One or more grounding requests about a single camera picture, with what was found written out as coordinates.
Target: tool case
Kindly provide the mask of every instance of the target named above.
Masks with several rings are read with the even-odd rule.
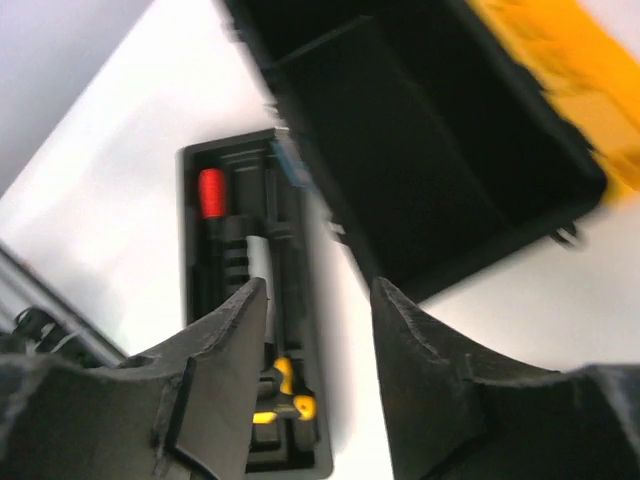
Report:
[[[275,321],[280,322],[284,351],[291,359],[294,381],[303,380],[317,402],[313,420],[278,419],[272,424],[254,425],[247,477],[320,479],[330,474],[332,455],[302,222],[305,196],[291,185],[282,169],[275,142],[274,130],[267,130],[183,150],[186,320],[193,323],[215,310],[225,297],[216,298],[211,292],[216,285],[228,284],[230,276],[235,277],[235,273],[225,275],[225,268],[210,267],[198,179],[203,170],[215,168],[226,179],[225,215],[243,219],[245,236],[268,239],[273,282],[278,284],[274,291],[281,292],[275,302],[279,310]],[[233,262],[234,251],[241,244],[238,240],[225,243],[225,261]],[[232,263],[231,268],[236,266],[237,262]],[[266,356],[271,357],[270,353],[267,351]],[[266,358],[264,368],[272,361]],[[263,378],[259,395],[272,394],[270,388],[270,382]]]
[[[369,286],[420,302],[600,202],[592,146],[465,0],[226,5]]]

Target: white table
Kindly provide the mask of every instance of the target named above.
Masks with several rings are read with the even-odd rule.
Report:
[[[209,0],[156,0],[0,201],[0,239],[128,353],[182,327],[176,152],[271,125],[224,21]],[[391,478],[367,293],[323,216],[316,201],[333,478]],[[537,365],[640,361],[640,203],[586,228],[584,252],[542,241],[425,307]]]

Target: yellow and black tool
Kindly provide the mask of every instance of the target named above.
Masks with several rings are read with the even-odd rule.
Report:
[[[291,360],[279,357],[271,367],[270,374],[278,390],[274,395],[258,400],[253,423],[266,425],[277,419],[313,420],[316,417],[316,400],[311,391],[294,391]]]

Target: yellow handle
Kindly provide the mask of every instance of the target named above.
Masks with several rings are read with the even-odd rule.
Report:
[[[253,423],[268,425],[276,419],[276,412],[258,412],[253,414]]]
[[[285,395],[293,395],[293,365],[287,357],[278,358],[273,366],[282,373],[280,391]]]
[[[316,400],[308,395],[298,395],[293,399],[293,405],[300,412],[300,420],[308,421],[316,417]]]

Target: black tool tray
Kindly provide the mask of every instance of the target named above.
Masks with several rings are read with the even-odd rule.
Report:
[[[273,130],[268,130],[193,145],[182,152],[186,318],[192,323],[224,300],[210,295],[212,285],[224,279],[221,270],[207,266],[209,249],[198,190],[200,172],[219,168],[226,177],[226,214],[258,219],[249,222],[255,229],[249,233],[268,238],[278,252],[272,270],[284,296],[279,307],[286,353],[318,403],[314,421],[278,420],[254,427],[248,478],[320,479],[330,474],[332,456],[302,228],[303,195],[283,173],[272,150],[274,140]],[[263,383],[261,390],[268,390],[269,382]]]
[[[227,0],[371,285],[421,301],[571,225],[606,178],[464,0]]]

